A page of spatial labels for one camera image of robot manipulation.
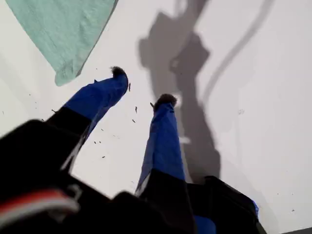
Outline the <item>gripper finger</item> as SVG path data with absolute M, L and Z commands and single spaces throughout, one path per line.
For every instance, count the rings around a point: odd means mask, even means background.
M 153 105 L 141 175 L 136 195 L 160 212 L 183 234 L 196 232 L 187 192 L 174 107 L 177 99 L 162 94 Z
M 79 137 L 74 154 L 67 157 L 54 155 L 49 159 L 48 167 L 53 170 L 68 170 L 76 155 L 108 110 L 115 106 L 128 90 L 129 80 L 125 71 L 114 66 L 112 77 L 94 81 L 79 89 L 46 122 L 63 131 Z

